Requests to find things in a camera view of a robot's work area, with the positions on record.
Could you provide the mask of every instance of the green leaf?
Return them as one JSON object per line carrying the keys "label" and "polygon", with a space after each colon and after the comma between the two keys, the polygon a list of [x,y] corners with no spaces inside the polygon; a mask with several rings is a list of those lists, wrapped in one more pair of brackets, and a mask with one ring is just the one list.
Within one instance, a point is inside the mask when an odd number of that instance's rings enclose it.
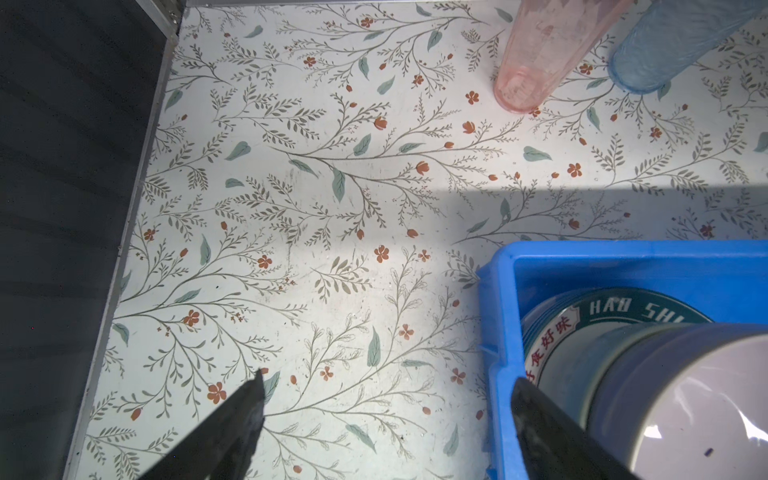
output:
{"label": "green leaf", "polygon": [[122,338],[125,342],[125,346],[128,346],[128,337],[131,336],[131,333],[128,332],[128,329],[125,327],[125,325],[122,323],[113,323],[112,329],[115,332],[120,333],[120,338]]}
{"label": "green leaf", "polygon": [[290,163],[290,164],[292,164],[292,165],[296,166],[296,168],[298,168],[298,169],[299,169],[299,170],[301,170],[302,172],[307,172],[308,174],[312,174],[312,175],[314,175],[315,177],[317,177],[317,174],[315,173],[315,171],[314,171],[314,170],[312,170],[312,168],[310,168],[310,166],[309,166],[309,165],[305,164],[305,163],[304,163],[304,162],[302,162],[301,160],[297,160],[296,158],[293,158],[293,159],[291,159],[291,160],[290,160],[288,163]]}
{"label": "green leaf", "polygon": [[173,107],[175,104],[181,100],[181,96],[184,95],[184,93],[181,90],[174,90],[173,93],[170,94],[170,97],[168,97],[168,102],[165,104],[165,109]]}
{"label": "green leaf", "polygon": [[600,131],[600,117],[598,117],[597,111],[594,109],[594,107],[589,107],[587,109],[587,118],[590,122],[597,128],[598,131]]}
{"label": "green leaf", "polygon": [[415,369],[418,369],[420,366],[432,366],[431,363],[422,362],[421,360],[403,360],[400,362],[400,365],[406,368],[413,367]]}
{"label": "green leaf", "polygon": [[423,145],[423,144],[405,144],[402,147],[400,147],[400,153],[407,154],[408,152],[418,147],[419,145]]}
{"label": "green leaf", "polygon": [[357,62],[357,68],[360,69],[362,74],[366,76],[366,80],[368,80],[368,58],[360,58]]}
{"label": "green leaf", "polygon": [[474,225],[472,225],[472,228],[470,228],[469,230],[467,230],[467,233],[474,233],[474,232],[476,232],[476,231],[480,230],[481,228],[483,228],[483,227],[484,227],[484,225],[485,225],[485,222],[487,222],[487,221],[488,221],[488,219],[486,218],[486,219],[485,219],[485,220],[483,220],[482,222],[478,222],[478,223],[475,223]]}
{"label": "green leaf", "polygon": [[365,37],[363,40],[372,40],[372,39],[374,39],[374,38],[378,37],[379,35],[381,35],[382,33],[384,33],[384,31],[383,31],[383,30],[380,30],[380,31],[372,31],[371,33],[369,33],[368,35],[366,35],[366,37]]}
{"label": "green leaf", "polygon": [[395,83],[395,78],[392,77],[389,80],[385,81],[379,87],[376,89],[376,91],[379,92],[379,95],[384,95],[387,91],[389,91],[390,88],[392,88],[392,84]]}
{"label": "green leaf", "polygon": [[128,275],[124,276],[124,277],[122,278],[122,280],[120,280],[120,294],[121,294],[121,295],[122,295],[122,294],[123,294],[123,292],[125,291],[125,287],[126,287],[126,286],[128,286],[128,282],[130,282],[130,281],[131,281],[131,272],[133,272],[133,270],[131,270],[130,272],[128,272]]}
{"label": "green leaf", "polygon": [[540,160],[552,160],[549,154],[541,150],[536,150],[533,147],[523,148],[523,158],[526,161],[540,161]]}
{"label": "green leaf", "polygon": [[453,454],[456,453],[456,450],[458,450],[458,425],[454,427],[453,434],[451,435],[451,438],[448,440],[448,443],[446,443],[445,446],[442,448],[442,452],[445,453],[447,456],[452,457]]}
{"label": "green leaf", "polygon": [[368,146],[371,144],[371,134],[367,134],[365,137],[363,137],[360,142],[355,145],[355,148],[353,152],[355,153],[355,157],[359,157],[360,155],[366,153],[368,151]]}
{"label": "green leaf", "polygon": [[502,20],[504,20],[507,23],[512,23],[512,21],[514,20],[512,18],[512,15],[508,14],[504,10],[501,10],[500,8],[496,9],[496,13],[498,13],[498,16],[502,17]]}
{"label": "green leaf", "polygon": [[200,293],[200,289],[197,290],[190,290],[189,292],[186,292],[184,295],[180,296],[176,300],[174,300],[174,303],[184,303],[192,300],[194,297],[197,296],[197,294]]}
{"label": "green leaf", "polygon": [[236,178],[227,178],[227,181],[224,182],[224,186],[226,188],[245,187],[245,185],[243,185],[243,182],[241,182],[240,180],[238,180]]}
{"label": "green leaf", "polygon": [[270,402],[272,394],[277,390],[277,383],[280,381],[280,372],[275,373],[270,378],[264,380],[264,405]]}
{"label": "green leaf", "polygon": [[234,160],[235,158],[242,157],[245,154],[250,153],[250,147],[248,146],[248,142],[241,141],[237,145],[235,145],[235,148],[232,149],[232,153],[227,155],[224,160]]}
{"label": "green leaf", "polygon": [[373,338],[368,344],[368,366],[377,366],[382,359],[382,344],[379,334],[373,329]]}
{"label": "green leaf", "polygon": [[208,246],[208,240],[205,240],[203,235],[203,243],[200,244],[200,265],[205,265],[210,261],[210,247]]}
{"label": "green leaf", "polygon": [[667,83],[661,85],[661,88],[659,88],[658,91],[659,100],[661,100],[664,95],[670,92],[670,88],[672,88],[672,80],[669,80]]}
{"label": "green leaf", "polygon": [[360,439],[361,442],[368,445],[374,452],[376,451],[376,447],[373,445],[373,441],[360,427],[357,425],[347,424],[346,429],[348,432],[351,432],[355,437]]}
{"label": "green leaf", "polygon": [[507,223],[512,219],[512,213],[509,210],[509,202],[507,201],[506,198],[502,200],[502,207],[500,211],[502,213],[502,221],[504,223]]}
{"label": "green leaf", "polygon": [[589,90],[590,88],[595,88],[599,85],[602,85],[606,81],[608,81],[607,78],[598,78],[597,80],[593,80],[587,84],[587,90]]}
{"label": "green leaf", "polygon": [[245,38],[253,38],[256,35],[259,35],[262,31],[264,31],[263,28],[261,28],[261,25],[256,25],[256,28],[253,29],[251,33],[245,36]]}
{"label": "green leaf", "polygon": [[764,131],[760,134],[760,138],[757,139],[757,147],[755,147],[755,151],[758,154],[761,154],[766,149],[768,149],[768,131]]}
{"label": "green leaf", "polygon": [[344,198],[344,180],[344,174],[334,168],[331,188],[333,188],[333,194],[336,195],[336,199],[339,202]]}
{"label": "green leaf", "polygon": [[429,41],[427,41],[427,51],[430,51],[432,47],[437,45],[440,42],[440,39],[442,38],[442,33],[440,33],[439,30],[435,30],[432,32],[432,34],[429,36]]}

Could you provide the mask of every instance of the orange flower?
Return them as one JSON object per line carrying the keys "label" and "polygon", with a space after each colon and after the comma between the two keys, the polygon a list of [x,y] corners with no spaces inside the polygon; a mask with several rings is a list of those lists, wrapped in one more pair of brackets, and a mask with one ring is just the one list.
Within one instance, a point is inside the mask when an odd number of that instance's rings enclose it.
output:
{"label": "orange flower", "polygon": [[476,101],[480,101],[480,94],[475,93],[474,90],[470,90],[469,93],[464,96],[469,99],[470,105],[474,105]]}
{"label": "orange flower", "polygon": [[704,238],[714,238],[714,234],[712,234],[712,227],[711,225],[702,225],[701,229],[699,230],[701,232],[701,236]]}
{"label": "orange flower", "polygon": [[464,384],[464,378],[467,376],[464,372],[459,372],[458,369],[453,369],[453,376],[451,376],[451,382],[456,382],[459,385]]}
{"label": "orange flower", "polygon": [[413,335],[413,329],[408,329],[408,323],[403,323],[399,335],[406,340],[410,340],[411,335]]}
{"label": "orange flower", "polygon": [[194,324],[199,321],[200,321],[200,312],[195,312],[194,310],[190,310],[187,316],[181,319],[182,323],[186,323],[189,326],[194,326]]}
{"label": "orange flower", "polygon": [[332,378],[333,373],[331,372],[331,367],[326,366],[325,370],[320,370],[320,376],[322,376],[323,380],[325,380],[326,382],[328,381],[328,379]]}
{"label": "orange flower", "polygon": [[379,248],[375,249],[373,254],[376,255],[376,261],[381,263],[389,259],[389,248],[379,245]]}
{"label": "orange flower", "polygon": [[581,176],[581,164],[568,164],[568,173],[571,174],[573,178],[580,177]]}
{"label": "orange flower", "polygon": [[209,385],[208,386],[208,399],[214,401],[214,405],[216,405],[220,400],[226,400],[227,399],[227,392],[224,392],[221,388],[223,385],[221,385],[221,382],[216,382],[216,385]]}
{"label": "orange flower", "polygon": [[270,268],[270,264],[272,263],[271,258],[267,258],[266,255],[262,255],[261,258],[258,259],[259,262],[259,268]]}
{"label": "orange flower", "polygon": [[429,164],[425,161],[420,161],[416,164],[416,171],[419,172],[419,175],[423,175],[424,172],[429,171]]}
{"label": "orange flower", "polygon": [[386,120],[381,117],[376,117],[376,119],[373,121],[373,126],[379,130],[384,130],[386,128]]}

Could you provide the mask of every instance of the dark wall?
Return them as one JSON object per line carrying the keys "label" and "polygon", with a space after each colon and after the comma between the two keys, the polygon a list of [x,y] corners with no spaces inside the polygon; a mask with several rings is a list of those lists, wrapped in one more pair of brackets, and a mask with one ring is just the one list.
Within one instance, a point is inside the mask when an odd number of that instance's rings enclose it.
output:
{"label": "dark wall", "polygon": [[0,478],[60,478],[165,38],[134,0],[0,0]]}

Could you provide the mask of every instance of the blue crate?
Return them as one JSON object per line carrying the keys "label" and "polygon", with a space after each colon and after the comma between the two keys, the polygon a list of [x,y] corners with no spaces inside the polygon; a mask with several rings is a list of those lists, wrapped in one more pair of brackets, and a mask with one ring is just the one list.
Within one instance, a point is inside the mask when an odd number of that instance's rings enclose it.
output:
{"label": "blue crate", "polygon": [[510,401],[525,376],[520,321],[577,288],[645,288],[688,303],[715,322],[768,323],[768,241],[517,242],[478,271],[491,480],[527,480]]}

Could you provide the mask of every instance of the floral tablecloth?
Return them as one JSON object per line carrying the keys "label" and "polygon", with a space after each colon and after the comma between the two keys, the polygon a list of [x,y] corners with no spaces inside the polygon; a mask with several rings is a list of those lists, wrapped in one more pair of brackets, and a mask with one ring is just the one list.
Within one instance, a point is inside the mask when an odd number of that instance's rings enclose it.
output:
{"label": "floral tablecloth", "polygon": [[645,96],[492,93],[517,2],[192,8],[78,478],[135,478],[261,369],[249,478],[482,480],[476,271],[526,240],[766,236],[765,17]]}

